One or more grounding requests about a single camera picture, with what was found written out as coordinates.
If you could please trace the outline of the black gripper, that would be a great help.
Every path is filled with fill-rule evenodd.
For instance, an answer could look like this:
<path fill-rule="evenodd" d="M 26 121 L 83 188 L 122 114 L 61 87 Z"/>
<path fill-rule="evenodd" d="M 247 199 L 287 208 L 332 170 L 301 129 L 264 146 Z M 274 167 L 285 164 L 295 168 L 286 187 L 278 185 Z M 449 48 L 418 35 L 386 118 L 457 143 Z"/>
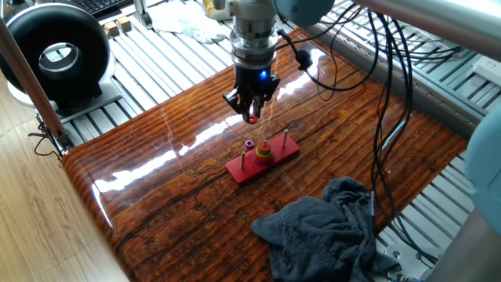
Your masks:
<path fill-rule="evenodd" d="M 222 98 L 243 120 L 250 124 L 250 107 L 253 97 L 253 115 L 257 119 L 266 103 L 270 102 L 276 91 L 280 78 L 272 73 L 271 67 L 247 69 L 240 66 L 234 68 L 235 88 L 225 93 Z"/>

